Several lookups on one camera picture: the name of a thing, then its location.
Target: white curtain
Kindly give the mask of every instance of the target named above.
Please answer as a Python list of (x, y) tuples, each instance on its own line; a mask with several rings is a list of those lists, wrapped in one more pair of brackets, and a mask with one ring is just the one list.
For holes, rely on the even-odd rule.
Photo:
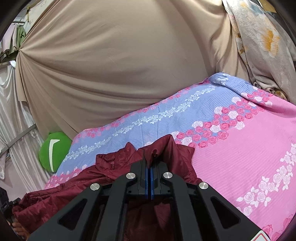
[[(29, 108), (17, 99), (15, 68), (10, 64), (0, 66), (0, 148), (33, 124)], [(42, 143), (38, 130), (34, 129), (9, 149), (27, 192), (43, 189), (50, 177), (38, 160)]]

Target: bedsheet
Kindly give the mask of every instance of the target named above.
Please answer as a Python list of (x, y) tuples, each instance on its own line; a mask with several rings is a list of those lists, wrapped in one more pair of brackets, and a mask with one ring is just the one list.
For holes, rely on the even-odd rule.
[(45, 188), (57, 186), (129, 141), (136, 148), (172, 134), (195, 148), (192, 165), (243, 214), (277, 240), (295, 214), (296, 106), (217, 73), (113, 123), (86, 129)]

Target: gray strap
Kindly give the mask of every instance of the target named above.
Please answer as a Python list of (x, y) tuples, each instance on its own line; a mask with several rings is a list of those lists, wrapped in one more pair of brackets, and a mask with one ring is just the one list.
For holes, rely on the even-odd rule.
[(9, 149), (11, 148), (19, 139), (21, 139), (24, 135), (32, 131), (36, 128), (36, 124), (30, 126), (28, 129), (24, 130), (21, 134), (17, 135), (16, 138), (14, 138), (12, 141), (10, 141), (2, 150), (0, 153), (0, 157)]

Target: white sticker with red border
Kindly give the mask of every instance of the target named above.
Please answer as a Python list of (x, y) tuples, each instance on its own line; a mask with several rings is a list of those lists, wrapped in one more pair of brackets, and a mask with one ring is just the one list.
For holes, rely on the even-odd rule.
[(251, 241), (270, 241), (266, 233), (262, 230), (256, 234), (256, 236)]

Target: triangular cutout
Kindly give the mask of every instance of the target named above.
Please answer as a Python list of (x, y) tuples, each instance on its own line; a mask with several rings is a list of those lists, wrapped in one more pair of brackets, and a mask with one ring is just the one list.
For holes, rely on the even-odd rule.
[(211, 197), (211, 201), (218, 214), (223, 228), (228, 229), (239, 223), (239, 218), (217, 198)]
[(87, 203), (87, 199), (82, 199), (78, 204), (76, 204), (69, 212), (67, 212), (58, 223), (69, 230), (74, 230), (77, 222), (82, 214), (82, 211)]

